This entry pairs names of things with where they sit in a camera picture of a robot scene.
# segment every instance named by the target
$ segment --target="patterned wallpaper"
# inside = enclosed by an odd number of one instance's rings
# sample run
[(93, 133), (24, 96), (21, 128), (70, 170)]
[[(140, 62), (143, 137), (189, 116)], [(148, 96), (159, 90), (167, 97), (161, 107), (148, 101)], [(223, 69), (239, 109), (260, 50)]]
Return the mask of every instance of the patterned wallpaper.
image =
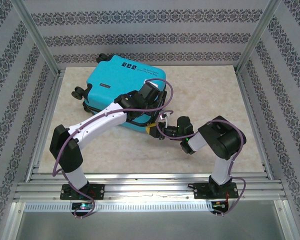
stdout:
[(25, 173), (53, 74), (10, 1), (0, 0), (0, 236)]
[(241, 77), (300, 231), (300, 1), (280, 3)]
[(25, 3), (61, 68), (100, 53), (156, 65), (236, 63), (268, 3), (236, 0)]

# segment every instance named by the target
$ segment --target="black mounting plate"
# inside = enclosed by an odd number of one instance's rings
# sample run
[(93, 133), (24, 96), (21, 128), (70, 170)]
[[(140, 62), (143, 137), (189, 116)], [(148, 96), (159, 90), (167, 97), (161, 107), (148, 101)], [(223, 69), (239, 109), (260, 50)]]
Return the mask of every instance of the black mounting plate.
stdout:
[(215, 196), (209, 189), (208, 182), (191, 183), (191, 188), (194, 189), (194, 199), (226, 199), (227, 192), (229, 193), (229, 199), (237, 199), (239, 197), (237, 184), (231, 182), (227, 188), (224, 189), (224, 193)]
[[(86, 195), (92, 197), (94, 200), (103, 200), (105, 195), (104, 184), (90, 183), (89, 190)], [(61, 200), (89, 200), (85, 196), (80, 195), (69, 184), (63, 184), (60, 193)]]

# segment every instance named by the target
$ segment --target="beige table surface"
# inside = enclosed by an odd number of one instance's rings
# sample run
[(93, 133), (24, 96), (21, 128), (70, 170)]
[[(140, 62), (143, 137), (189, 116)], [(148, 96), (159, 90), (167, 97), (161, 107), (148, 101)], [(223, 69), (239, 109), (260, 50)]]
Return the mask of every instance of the beige table surface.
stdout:
[[(179, 116), (189, 116), (196, 131), (218, 115), (240, 128), (247, 143), (233, 172), (263, 172), (260, 156), (232, 66), (160, 66), (172, 84), (174, 96), (166, 108), (174, 110), (171, 125)], [(55, 159), (49, 152), (56, 126), (80, 123), (91, 116), (82, 101), (71, 96), (76, 86), (86, 88), (94, 67), (66, 69), (54, 110), (39, 172), (51, 173)], [(116, 126), (94, 139), (82, 151), (85, 173), (211, 173), (215, 155), (206, 146), (193, 155), (183, 152), (180, 142), (158, 140), (146, 133)]]

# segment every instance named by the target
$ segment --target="striped wall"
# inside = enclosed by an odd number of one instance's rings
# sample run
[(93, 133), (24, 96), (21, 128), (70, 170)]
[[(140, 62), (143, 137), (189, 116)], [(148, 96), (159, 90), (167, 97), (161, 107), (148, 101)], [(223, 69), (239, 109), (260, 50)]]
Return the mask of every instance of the striped wall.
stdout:
[(100, 53), (155, 65), (234, 65), (268, 0), (27, 0), (60, 68)]
[(300, 1), (280, 3), (241, 77), (300, 232)]
[(53, 80), (12, 4), (0, 0), (0, 236), (16, 184), (25, 180)]

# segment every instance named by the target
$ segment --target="marble-patterned mat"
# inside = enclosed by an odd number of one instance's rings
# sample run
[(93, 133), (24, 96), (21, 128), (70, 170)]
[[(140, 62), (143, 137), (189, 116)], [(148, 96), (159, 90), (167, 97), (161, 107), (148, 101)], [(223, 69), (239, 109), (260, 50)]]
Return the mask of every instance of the marble-patterned mat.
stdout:
[[(222, 115), (238, 126), (247, 143), (236, 160), (234, 172), (263, 172), (258, 149), (232, 66), (160, 66), (174, 89), (167, 109), (174, 110), (170, 124), (189, 116), (196, 131)], [(39, 172), (51, 173), (55, 159), (49, 152), (53, 130), (80, 123), (91, 115), (82, 101), (71, 96), (76, 86), (86, 88), (94, 67), (66, 69), (55, 107)], [(215, 155), (208, 146), (188, 155), (178, 141), (158, 140), (146, 133), (117, 126), (94, 139), (82, 151), (85, 173), (211, 173)]]

